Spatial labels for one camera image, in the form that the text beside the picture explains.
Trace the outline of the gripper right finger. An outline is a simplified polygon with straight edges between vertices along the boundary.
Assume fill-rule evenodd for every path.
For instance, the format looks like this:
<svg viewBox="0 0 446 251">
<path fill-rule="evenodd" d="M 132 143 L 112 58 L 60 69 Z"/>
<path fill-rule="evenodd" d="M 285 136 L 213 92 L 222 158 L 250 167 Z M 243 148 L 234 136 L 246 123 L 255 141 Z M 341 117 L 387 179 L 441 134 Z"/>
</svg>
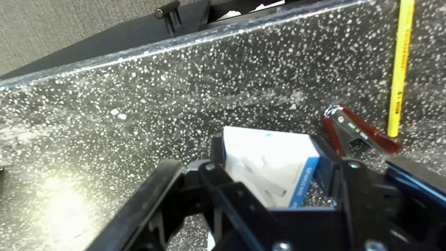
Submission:
<svg viewBox="0 0 446 251">
<path fill-rule="evenodd" d="M 314 179 L 336 203 L 317 221 L 314 250 L 446 251 L 446 177 L 398 155 L 378 173 L 310 139 L 322 161 Z"/>
</svg>

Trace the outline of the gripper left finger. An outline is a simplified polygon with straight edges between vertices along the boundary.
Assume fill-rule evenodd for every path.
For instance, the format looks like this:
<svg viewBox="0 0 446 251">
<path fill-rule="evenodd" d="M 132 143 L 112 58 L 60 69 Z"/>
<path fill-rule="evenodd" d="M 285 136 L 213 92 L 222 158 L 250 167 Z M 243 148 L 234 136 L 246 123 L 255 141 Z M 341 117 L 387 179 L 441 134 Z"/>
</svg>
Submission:
<svg viewBox="0 0 446 251">
<path fill-rule="evenodd" d="M 222 135 L 211 139 L 210 159 L 184 167 L 159 162 L 86 251 L 165 251 L 184 219 L 202 214 L 215 250 L 272 251 L 277 224 L 272 215 L 223 168 Z"/>
</svg>

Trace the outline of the white and blue staples box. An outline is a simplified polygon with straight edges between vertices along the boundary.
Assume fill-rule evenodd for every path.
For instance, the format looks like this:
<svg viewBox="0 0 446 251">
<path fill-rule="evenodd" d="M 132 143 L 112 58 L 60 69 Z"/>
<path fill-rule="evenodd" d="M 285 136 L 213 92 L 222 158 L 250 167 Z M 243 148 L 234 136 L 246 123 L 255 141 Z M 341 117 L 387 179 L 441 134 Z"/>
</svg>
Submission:
<svg viewBox="0 0 446 251">
<path fill-rule="evenodd" d="M 211 138 L 210 159 L 266 208 L 301 208 L 320 158 L 306 134 L 224 127 Z"/>
</svg>

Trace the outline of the red spring clamp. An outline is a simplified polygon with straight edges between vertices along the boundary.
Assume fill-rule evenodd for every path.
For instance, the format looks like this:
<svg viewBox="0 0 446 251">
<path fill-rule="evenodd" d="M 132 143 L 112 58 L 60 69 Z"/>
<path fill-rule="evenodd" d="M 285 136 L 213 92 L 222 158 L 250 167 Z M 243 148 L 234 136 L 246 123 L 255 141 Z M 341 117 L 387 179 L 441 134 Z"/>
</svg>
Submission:
<svg viewBox="0 0 446 251">
<path fill-rule="evenodd" d="M 362 141 L 382 156 L 399 152 L 402 145 L 369 125 L 360 116 L 344 105 L 333 105 L 322 115 L 322 127 L 329 143 L 341 157 L 351 156 L 350 143 Z"/>
</svg>

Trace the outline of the yellow pencil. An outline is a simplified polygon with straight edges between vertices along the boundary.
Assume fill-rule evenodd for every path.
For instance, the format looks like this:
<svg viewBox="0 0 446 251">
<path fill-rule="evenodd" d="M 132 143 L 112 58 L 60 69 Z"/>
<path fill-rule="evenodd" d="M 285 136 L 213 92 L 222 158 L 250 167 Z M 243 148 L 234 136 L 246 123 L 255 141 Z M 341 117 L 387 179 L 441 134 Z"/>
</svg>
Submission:
<svg viewBox="0 0 446 251">
<path fill-rule="evenodd" d="M 399 134 L 415 0 L 399 0 L 399 3 L 387 127 L 387 135 L 391 138 L 396 138 Z"/>
</svg>

